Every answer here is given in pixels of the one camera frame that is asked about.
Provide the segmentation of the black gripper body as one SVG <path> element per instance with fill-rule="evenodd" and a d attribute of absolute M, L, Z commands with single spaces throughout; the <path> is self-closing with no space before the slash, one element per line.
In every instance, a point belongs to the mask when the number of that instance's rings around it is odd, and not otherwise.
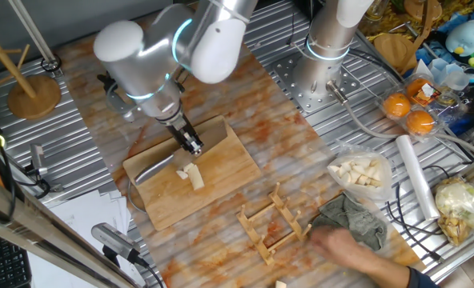
<path fill-rule="evenodd" d="M 203 144 L 198 133 L 184 114 L 177 114 L 175 118 L 165 121 L 165 126 L 180 146 L 182 142 L 189 142 L 192 148 L 195 143 Z"/>

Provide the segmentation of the bare person hand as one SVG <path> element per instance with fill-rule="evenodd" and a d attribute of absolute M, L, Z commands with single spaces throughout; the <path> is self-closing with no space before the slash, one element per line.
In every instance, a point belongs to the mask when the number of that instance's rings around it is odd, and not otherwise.
<path fill-rule="evenodd" d="M 318 227 L 311 232 L 310 241 L 314 250 L 327 261 L 358 271 L 364 271 L 366 262 L 375 257 L 344 228 Z"/>

